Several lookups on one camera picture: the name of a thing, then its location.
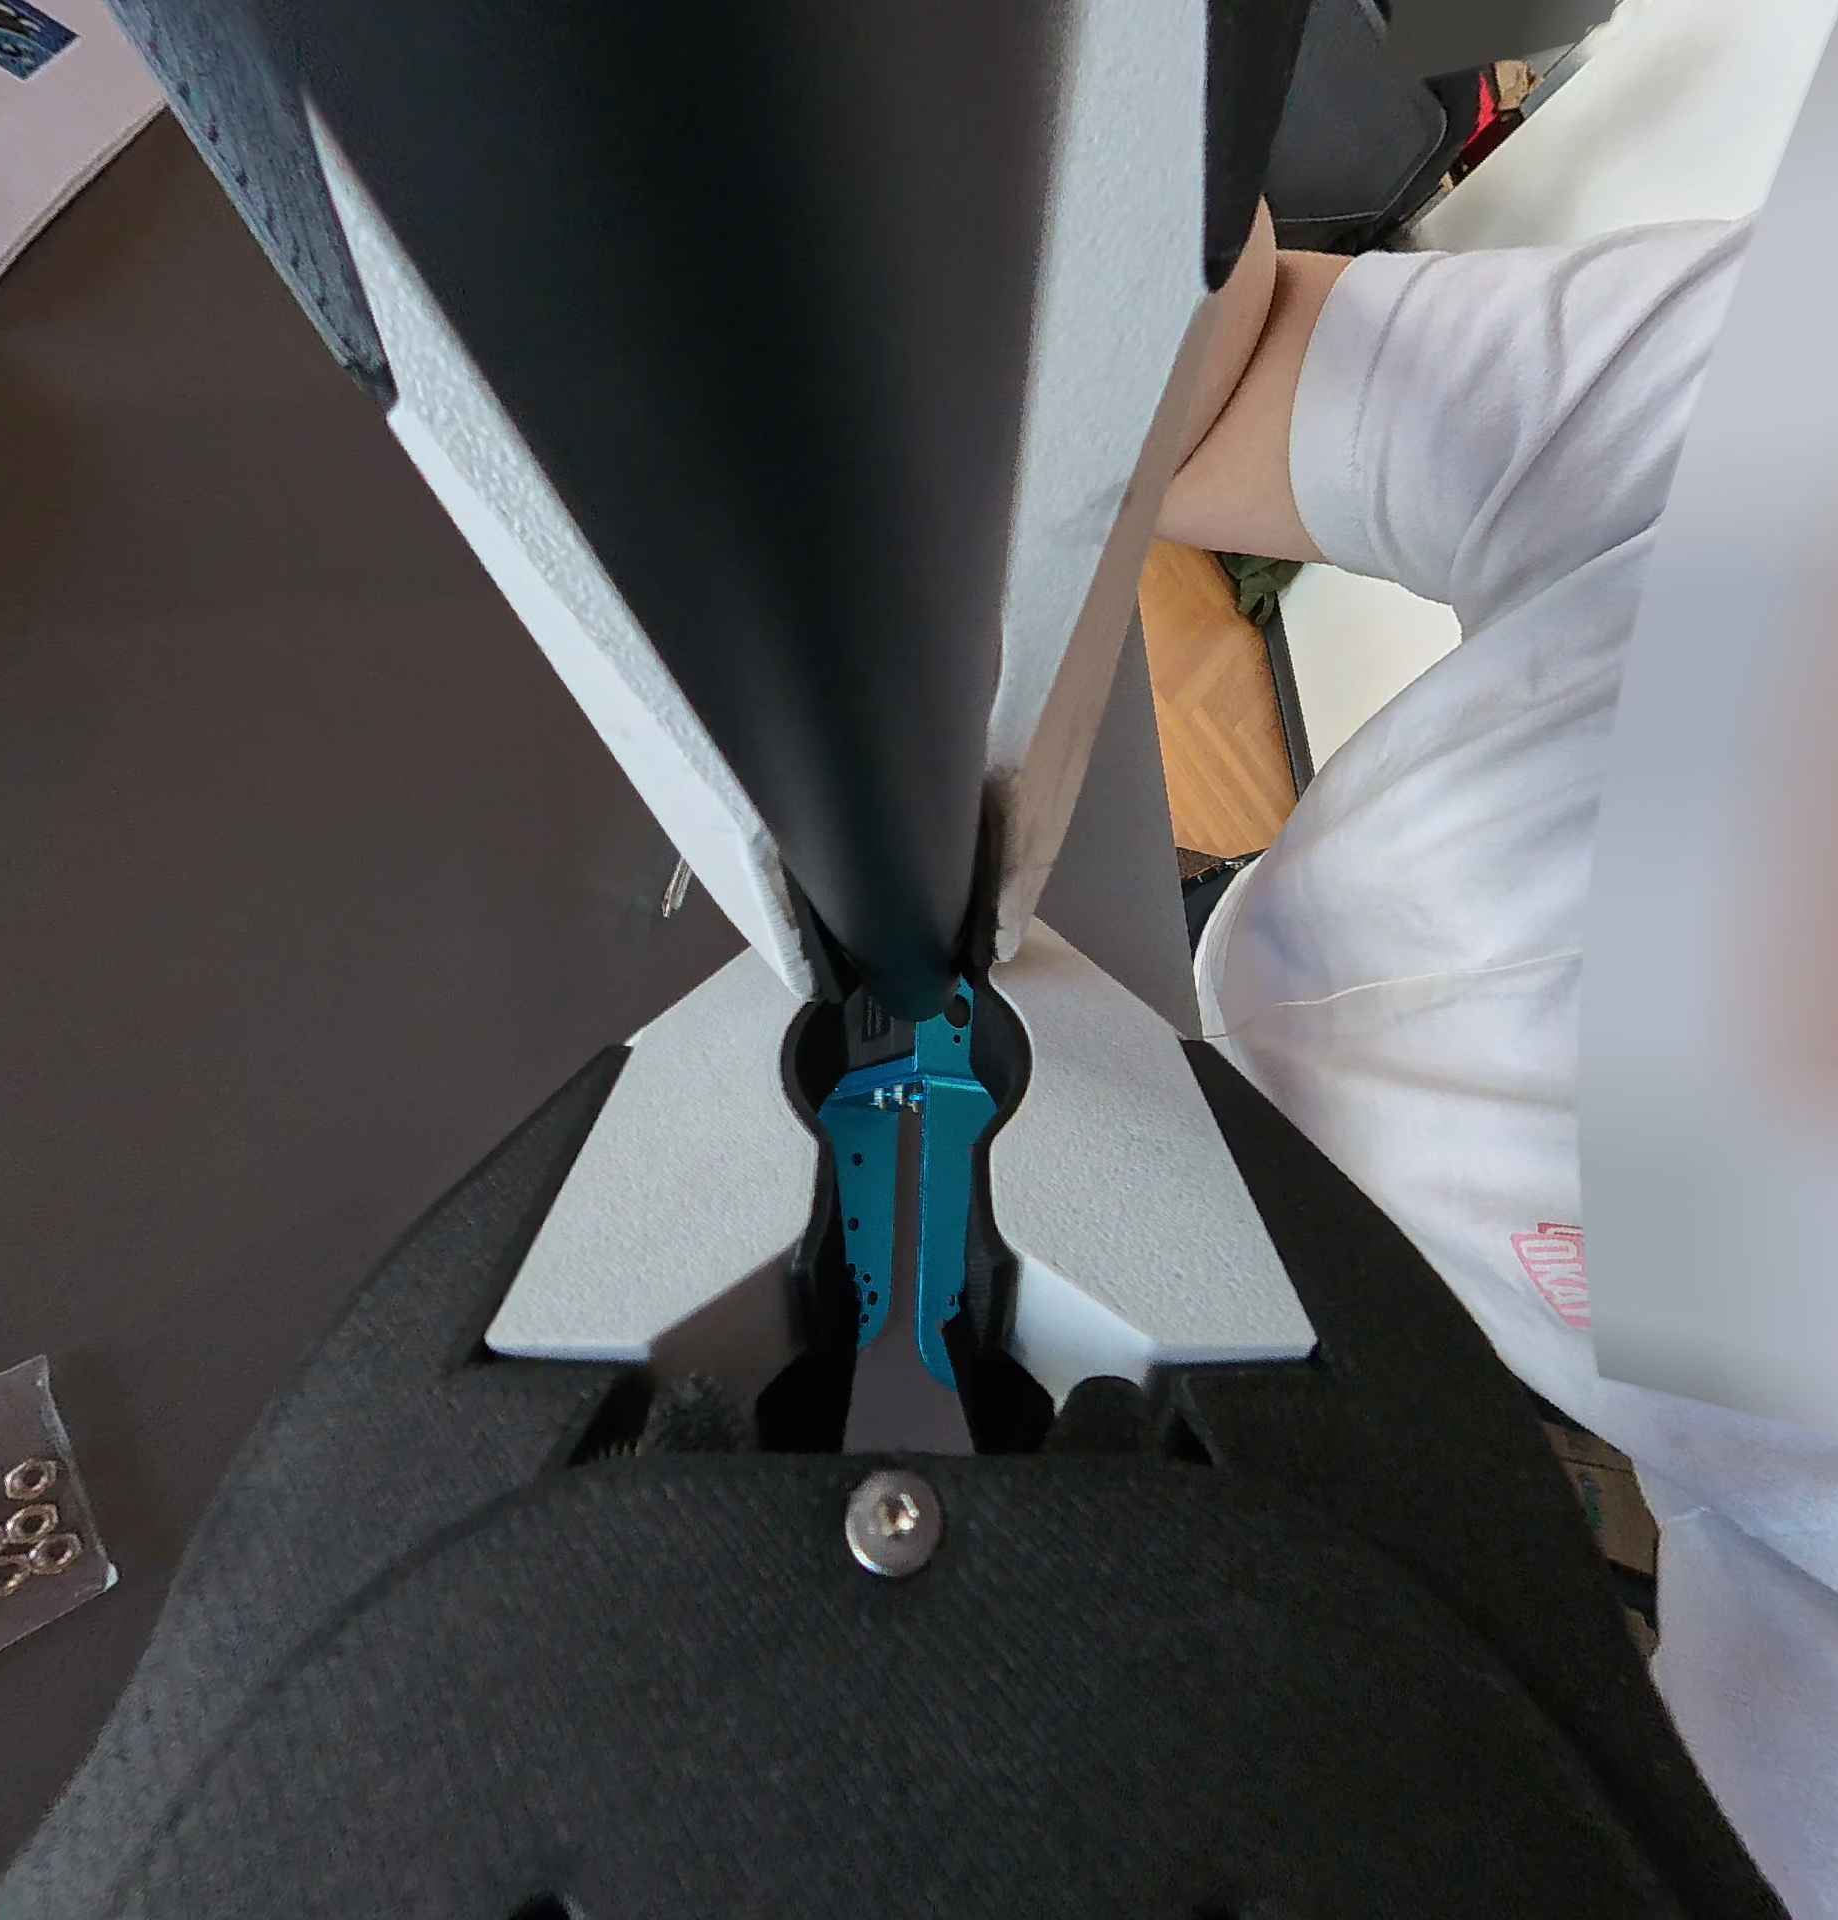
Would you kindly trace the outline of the person in white shirt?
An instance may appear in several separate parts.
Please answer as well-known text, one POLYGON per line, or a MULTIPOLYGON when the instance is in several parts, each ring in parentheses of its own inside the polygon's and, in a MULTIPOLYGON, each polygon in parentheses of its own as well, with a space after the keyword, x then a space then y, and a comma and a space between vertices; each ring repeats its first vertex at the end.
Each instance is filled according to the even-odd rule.
POLYGON ((1203 1008, 1659 1522, 1655 1679, 1793 1916, 1838 1916, 1838 1440, 1603 1380, 1580 999, 1632 621, 1756 217, 1368 254, 1290 468, 1319 563, 1462 646, 1316 776, 1214 911, 1203 1008))

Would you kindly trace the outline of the black chair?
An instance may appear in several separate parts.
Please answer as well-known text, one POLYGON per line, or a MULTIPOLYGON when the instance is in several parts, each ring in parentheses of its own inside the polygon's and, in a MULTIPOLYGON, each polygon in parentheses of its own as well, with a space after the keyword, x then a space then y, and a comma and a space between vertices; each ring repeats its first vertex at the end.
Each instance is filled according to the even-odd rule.
POLYGON ((1405 79, 1373 2, 1314 2, 1265 200, 1290 252, 1361 254, 1416 213, 1473 128, 1473 76, 1405 79))

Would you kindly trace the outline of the blue metal bracket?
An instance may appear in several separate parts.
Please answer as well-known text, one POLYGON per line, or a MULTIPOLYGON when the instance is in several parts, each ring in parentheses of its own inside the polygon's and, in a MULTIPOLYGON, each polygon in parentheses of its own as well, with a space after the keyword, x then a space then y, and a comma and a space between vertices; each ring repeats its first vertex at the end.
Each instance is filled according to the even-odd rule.
POLYGON ((944 1324, 964 1297, 964 1238, 972 1152, 996 1115, 972 1071, 972 1003, 958 987, 929 1021, 893 1018, 858 990, 844 1003, 847 1071, 819 1108, 834 1144, 847 1263, 859 1294, 859 1347, 890 1323, 897 1224, 897 1140, 905 1117, 922 1130, 916 1344, 927 1373, 953 1386, 944 1324))

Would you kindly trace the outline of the person's right forearm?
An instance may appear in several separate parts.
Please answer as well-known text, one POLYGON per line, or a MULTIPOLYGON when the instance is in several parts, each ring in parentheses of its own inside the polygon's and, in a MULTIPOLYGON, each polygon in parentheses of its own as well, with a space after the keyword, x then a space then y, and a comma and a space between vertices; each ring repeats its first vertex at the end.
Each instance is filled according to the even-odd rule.
POLYGON ((1155 524, 1159 540, 1269 561, 1317 563, 1297 509, 1290 439, 1297 387, 1323 307, 1348 262, 1285 254, 1263 200, 1212 328, 1182 429, 1182 457, 1155 524))

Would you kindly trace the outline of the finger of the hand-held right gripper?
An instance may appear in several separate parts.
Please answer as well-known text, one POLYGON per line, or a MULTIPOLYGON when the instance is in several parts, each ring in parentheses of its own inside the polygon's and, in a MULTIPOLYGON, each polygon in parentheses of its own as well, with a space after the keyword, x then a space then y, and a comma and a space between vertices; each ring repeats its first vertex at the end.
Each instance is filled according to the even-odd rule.
POLYGON ((1172 817, 1137 581, 1206 347, 1206 4, 1075 4, 1054 143, 1003 611, 895 666, 858 718, 795 695, 836 769, 825 818, 867 854, 884 810, 972 794, 966 903, 998 956, 1032 913, 1150 1006, 1185 1001, 1172 817))
POLYGON ((746 771, 784 723, 733 536, 688 487, 700 307, 637 157, 646 31, 677 4, 260 4, 413 465, 733 927, 803 999, 859 984, 746 771))

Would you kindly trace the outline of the green cloth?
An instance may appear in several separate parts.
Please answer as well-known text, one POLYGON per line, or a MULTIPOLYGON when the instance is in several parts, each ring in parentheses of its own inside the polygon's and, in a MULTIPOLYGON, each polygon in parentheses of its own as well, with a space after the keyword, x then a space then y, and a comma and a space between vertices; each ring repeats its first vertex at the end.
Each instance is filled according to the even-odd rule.
POLYGON ((1239 611, 1263 632, 1281 609, 1281 596, 1297 581, 1302 561, 1265 559, 1258 555, 1214 553, 1230 581, 1239 611))

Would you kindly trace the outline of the dark desk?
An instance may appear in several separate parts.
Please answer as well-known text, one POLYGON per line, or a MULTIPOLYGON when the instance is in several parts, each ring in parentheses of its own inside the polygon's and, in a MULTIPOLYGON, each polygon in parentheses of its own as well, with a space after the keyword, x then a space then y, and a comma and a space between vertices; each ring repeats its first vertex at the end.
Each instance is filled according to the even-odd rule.
POLYGON ((742 937, 157 116, 0 282, 0 1369, 107 1596, 0 1657, 0 1874, 392 1243, 742 937))

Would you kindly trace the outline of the clear bag of nuts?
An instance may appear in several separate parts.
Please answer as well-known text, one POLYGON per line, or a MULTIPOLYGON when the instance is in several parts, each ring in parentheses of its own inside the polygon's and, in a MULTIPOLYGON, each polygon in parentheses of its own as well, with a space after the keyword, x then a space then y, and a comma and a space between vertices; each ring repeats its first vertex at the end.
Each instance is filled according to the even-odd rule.
POLYGON ((115 1589, 48 1356, 0 1373, 0 1652, 115 1589))

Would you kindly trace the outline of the assembly instruction booklet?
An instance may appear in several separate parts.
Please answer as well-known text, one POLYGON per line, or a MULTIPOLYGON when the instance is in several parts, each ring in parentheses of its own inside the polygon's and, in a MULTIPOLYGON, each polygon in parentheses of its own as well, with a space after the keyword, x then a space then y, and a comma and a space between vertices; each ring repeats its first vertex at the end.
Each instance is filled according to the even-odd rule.
POLYGON ((0 277, 163 109, 102 2, 0 2, 0 277))

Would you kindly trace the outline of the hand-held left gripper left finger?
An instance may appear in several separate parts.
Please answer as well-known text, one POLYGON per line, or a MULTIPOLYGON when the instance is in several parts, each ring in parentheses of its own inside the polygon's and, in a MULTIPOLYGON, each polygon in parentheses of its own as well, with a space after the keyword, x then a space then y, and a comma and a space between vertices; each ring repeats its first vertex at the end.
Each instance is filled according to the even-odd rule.
POLYGON ((755 952, 649 1022, 489 1349, 713 1376, 758 1440, 842 1440, 859 1297, 816 1107, 844 1068, 840 1006, 801 1003, 755 952))

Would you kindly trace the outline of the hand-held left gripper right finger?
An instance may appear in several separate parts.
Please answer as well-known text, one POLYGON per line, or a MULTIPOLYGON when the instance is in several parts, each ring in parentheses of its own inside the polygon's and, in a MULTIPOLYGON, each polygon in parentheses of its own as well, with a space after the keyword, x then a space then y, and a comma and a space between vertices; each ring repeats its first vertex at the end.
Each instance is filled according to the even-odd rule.
POLYGON ((1034 919, 974 993, 962 1406, 1040 1442, 1086 1380, 1300 1363, 1312 1320, 1196 1065, 1225 1059, 1034 919))

